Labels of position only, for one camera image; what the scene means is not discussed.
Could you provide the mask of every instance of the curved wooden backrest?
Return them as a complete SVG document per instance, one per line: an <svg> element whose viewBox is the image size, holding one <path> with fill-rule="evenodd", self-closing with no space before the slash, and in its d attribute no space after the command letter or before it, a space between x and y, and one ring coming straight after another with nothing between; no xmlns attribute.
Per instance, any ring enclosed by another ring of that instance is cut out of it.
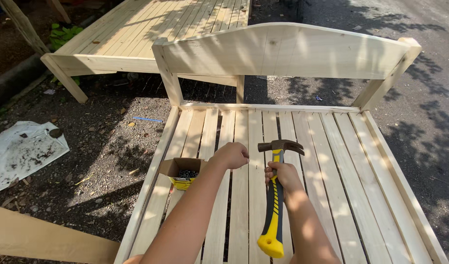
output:
<svg viewBox="0 0 449 264"><path fill-rule="evenodd" d="M299 23L273 22L163 44L171 72L386 79L410 45Z"/></svg>

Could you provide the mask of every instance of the hammer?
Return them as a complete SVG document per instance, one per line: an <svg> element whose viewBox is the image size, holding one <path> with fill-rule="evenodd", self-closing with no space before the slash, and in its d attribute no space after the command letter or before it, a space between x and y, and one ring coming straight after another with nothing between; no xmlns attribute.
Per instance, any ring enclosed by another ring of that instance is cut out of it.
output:
<svg viewBox="0 0 449 264"><path fill-rule="evenodd" d="M304 155L303 146L289 140L276 140L270 143L257 144L259 152L272 151L272 161L283 163L283 153L285 150L292 150ZM283 186L277 178L277 170L273 170L273 177L270 178L269 190L267 192L267 212L265 214L265 224L262 235L257 240L257 245L262 251L274 258L282 258L282 217L280 209L283 208Z"/></svg>

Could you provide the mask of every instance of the hand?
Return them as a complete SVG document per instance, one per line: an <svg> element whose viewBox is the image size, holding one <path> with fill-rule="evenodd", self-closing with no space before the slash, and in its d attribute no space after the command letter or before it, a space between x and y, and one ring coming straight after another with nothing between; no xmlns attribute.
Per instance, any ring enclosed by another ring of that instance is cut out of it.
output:
<svg viewBox="0 0 449 264"><path fill-rule="evenodd" d="M273 170L277 170L278 179L285 189L286 193L293 193L295 191L304 190L303 184L298 177L298 172L293 164L280 163L280 162L268 162L268 167L264 169L265 171L265 183L268 184L270 178L274 176Z"/></svg>
<svg viewBox="0 0 449 264"><path fill-rule="evenodd" d="M227 169L238 169L249 163L249 153L241 143L228 142L215 152L212 159Z"/></svg>

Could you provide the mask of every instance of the yellow hammer handle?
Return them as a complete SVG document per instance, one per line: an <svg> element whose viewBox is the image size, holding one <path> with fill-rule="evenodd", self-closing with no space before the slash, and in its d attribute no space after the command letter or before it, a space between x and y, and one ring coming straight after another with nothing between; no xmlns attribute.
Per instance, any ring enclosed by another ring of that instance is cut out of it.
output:
<svg viewBox="0 0 449 264"><path fill-rule="evenodd" d="M283 162L283 150L272 151L274 162ZM270 179L267 192L267 213L262 235L257 240L257 245L262 251L274 258L283 257L282 243L282 216L283 213L283 186L277 178L277 171L273 170L274 177Z"/></svg>

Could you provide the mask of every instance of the forearm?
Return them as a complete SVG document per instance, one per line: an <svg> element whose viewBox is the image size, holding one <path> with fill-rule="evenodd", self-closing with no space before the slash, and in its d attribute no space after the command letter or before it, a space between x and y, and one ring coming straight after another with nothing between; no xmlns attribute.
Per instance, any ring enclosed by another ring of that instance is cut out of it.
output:
<svg viewBox="0 0 449 264"><path fill-rule="evenodd" d="M287 194L286 208L299 264L340 264L304 190Z"/></svg>
<svg viewBox="0 0 449 264"><path fill-rule="evenodd" d="M193 263L196 260L225 172L223 164L210 159L164 221L142 263Z"/></svg>

